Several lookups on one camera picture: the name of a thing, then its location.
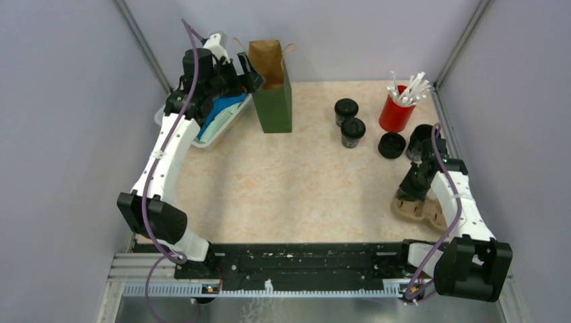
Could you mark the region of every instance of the black bracket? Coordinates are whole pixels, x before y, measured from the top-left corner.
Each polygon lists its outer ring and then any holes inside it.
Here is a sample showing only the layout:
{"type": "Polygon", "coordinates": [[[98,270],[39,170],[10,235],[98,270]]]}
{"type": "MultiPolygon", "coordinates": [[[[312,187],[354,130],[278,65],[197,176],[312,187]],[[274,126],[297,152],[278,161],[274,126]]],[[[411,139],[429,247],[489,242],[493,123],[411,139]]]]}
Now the black bracket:
{"type": "Polygon", "coordinates": [[[452,239],[434,268],[434,286],[440,295],[497,301],[512,261],[509,244],[492,239],[452,239]],[[477,256],[482,265],[472,260],[477,256]]]}
{"type": "MultiPolygon", "coordinates": [[[[187,215],[176,207],[162,202],[159,198],[160,196],[156,196],[153,199],[147,199],[149,224],[157,239],[175,244],[182,238],[187,228],[187,215]]],[[[143,222],[141,199],[142,197],[137,196],[136,192],[133,194],[120,193],[117,198],[117,206],[131,231],[149,238],[143,222]]]]}

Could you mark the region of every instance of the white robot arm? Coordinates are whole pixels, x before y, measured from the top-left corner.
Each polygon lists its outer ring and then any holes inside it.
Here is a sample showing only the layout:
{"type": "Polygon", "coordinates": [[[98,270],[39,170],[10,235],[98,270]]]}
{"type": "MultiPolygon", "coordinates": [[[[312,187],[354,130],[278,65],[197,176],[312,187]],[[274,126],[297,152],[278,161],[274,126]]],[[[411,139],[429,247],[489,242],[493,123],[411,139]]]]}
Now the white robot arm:
{"type": "MultiPolygon", "coordinates": [[[[509,244],[498,242],[485,225],[472,197],[468,171],[460,159],[449,158],[446,141],[437,139],[438,151],[458,194],[436,162],[430,141],[423,143],[422,164],[412,163],[397,191],[402,201],[422,201],[431,188],[435,193],[446,223],[451,225],[457,215],[456,199],[461,200],[459,221],[450,232],[448,246],[437,250],[422,270],[434,280],[441,295],[496,301],[502,290],[512,260],[509,244]]],[[[411,242],[407,262],[420,267],[433,245],[411,242]]]]}
{"type": "Polygon", "coordinates": [[[198,48],[198,57],[194,57],[191,50],[185,53],[182,60],[184,75],[180,78],[179,88],[173,90],[166,100],[160,134],[149,161],[131,192],[120,193],[117,199],[119,210],[131,230],[148,238],[141,214],[141,197],[151,166],[155,159],[159,159],[147,190],[149,223],[160,244],[173,251],[184,252],[189,260],[195,262],[205,261],[210,244],[189,229],[186,214],[172,206],[184,157],[210,113],[214,99],[253,93],[263,84],[263,78],[255,71],[245,52],[238,53],[244,74],[237,75],[224,49],[225,41],[224,33],[218,32],[203,42],[203,48],[198,48]],[[195,64],[199,65],[198,75],[193,75],[195,64]],[[189,108],[177,124],[165,150],[161,151],[166,135],[182,110],[194,77],[197,77],[197,85],[189,108]]]}

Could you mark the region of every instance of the blue cloth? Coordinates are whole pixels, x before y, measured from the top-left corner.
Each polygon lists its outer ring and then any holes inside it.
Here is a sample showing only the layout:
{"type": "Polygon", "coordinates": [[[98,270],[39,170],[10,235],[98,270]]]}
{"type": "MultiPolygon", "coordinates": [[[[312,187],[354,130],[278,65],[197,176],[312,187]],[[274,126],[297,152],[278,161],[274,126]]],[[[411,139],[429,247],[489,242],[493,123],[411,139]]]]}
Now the blue cloth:
{"type": "Polygon", "coordinates": [[[222,112],[222,110],[226,109],[229,106],[232,106],[236,103],[240,103],[242,101],[244,101],[244,99],[246,98],[246,94],[242,94],[240,96],[234,96],[232,98],[218,98],[216,100],[214,100],[213,106],[212,106],[212,111],[210,111],[210,113],[208,114],[208,116],[206,116],[206,119],[204,120],[204,124],[202,125],[202,128],[200,129],[200,132],[198,133],[198,139],[200,140],[200,138],[202,137],[202,134],[206,131],[206,128],[208,128],[208,125],[214,120],[214,118],[216,118],[216,116],[222,112]]]}

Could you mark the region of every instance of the beige tabletop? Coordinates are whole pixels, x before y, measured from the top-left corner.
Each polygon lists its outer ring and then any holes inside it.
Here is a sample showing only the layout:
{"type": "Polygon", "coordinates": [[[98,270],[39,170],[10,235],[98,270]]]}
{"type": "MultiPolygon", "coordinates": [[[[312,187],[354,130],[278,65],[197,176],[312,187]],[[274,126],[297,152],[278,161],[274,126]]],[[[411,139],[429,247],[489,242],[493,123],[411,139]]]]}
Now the beige tabletop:
{"type": "MultiPolygon", "coordinates": [[[[262,132],[255,109],[243,115],[213,151],[190,148],[174,206],[210,242],[436,241],[424,223],[396,218],[391,199],[410,167],[405,154],[385,159],[378,125],[387,81],[293,83],[294,130],[262,132]],[[341,145],[333,107],[359,104],[366,134],[354,149],[341,145]]],[[[438,120],[432,99],[419,104],[401,132],[408,143],[421,123],[438,120]]]]}

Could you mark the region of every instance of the green paper bag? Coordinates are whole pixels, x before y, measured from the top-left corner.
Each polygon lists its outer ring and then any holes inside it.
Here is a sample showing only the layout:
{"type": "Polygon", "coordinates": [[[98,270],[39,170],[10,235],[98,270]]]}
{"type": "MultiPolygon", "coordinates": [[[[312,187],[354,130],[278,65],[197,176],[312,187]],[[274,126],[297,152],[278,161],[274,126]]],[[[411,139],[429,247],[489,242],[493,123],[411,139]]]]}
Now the green paper bag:
{"type": "Polygon", "coordinates": [[[289,44],[281,50],[279,40],[255,40],[250,42],[248,57],[260,75],[265,78],[262,88],[252,94],[256,112],[264,133],[291,133],[292,85],[283,56],[289,44]]]}

